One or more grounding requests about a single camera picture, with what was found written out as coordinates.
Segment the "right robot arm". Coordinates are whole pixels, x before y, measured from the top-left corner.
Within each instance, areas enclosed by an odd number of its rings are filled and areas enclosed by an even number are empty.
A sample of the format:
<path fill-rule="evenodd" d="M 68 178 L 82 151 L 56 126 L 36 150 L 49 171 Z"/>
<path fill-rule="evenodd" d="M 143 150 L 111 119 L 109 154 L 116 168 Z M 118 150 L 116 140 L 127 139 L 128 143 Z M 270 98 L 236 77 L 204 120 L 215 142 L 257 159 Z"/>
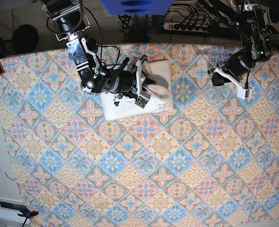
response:
<path fill-rule="evenodd" d="M 83 2 L 72 0 L 43 0 L 42 8 L 48 21 L 55 22 L 59 31 L 55 32 L 58 41 L 66 40 L 68 54 L 75 63 L 80 76 L 81 89 L 87 93 L 112 93 L 114 105 L 131 102 L 145 108 L 151 93 L 148 85 L 155 81 L 144 71 L 147 56 L 130 59 L 126 57 L 121 64 L 107 68 L 98 56 L 95 39 L 88 38 L 85 30 L 90 27 L 84 15 Z"/>

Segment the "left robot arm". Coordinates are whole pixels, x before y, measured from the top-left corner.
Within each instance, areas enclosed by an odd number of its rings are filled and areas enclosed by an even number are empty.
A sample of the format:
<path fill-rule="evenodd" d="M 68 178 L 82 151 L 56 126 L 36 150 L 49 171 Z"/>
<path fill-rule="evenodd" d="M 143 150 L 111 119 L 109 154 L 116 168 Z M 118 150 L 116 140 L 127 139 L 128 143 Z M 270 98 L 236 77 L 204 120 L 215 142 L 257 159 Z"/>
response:
<path fill-rule="evenodd" d="M 250 72 L 257 63 L 266 62 L 271 57 L 271 45 L 262 9 L 256 3 L 234 0 L 236 7 L 235 25 L 228 26 L 241 35 L 242 49 L 208 70 L 212 84 L 216 87 L 232 83 L 237 88 L 236 96 L 242 100 L 250 99 L 252 88 L 249 86 Z"/>

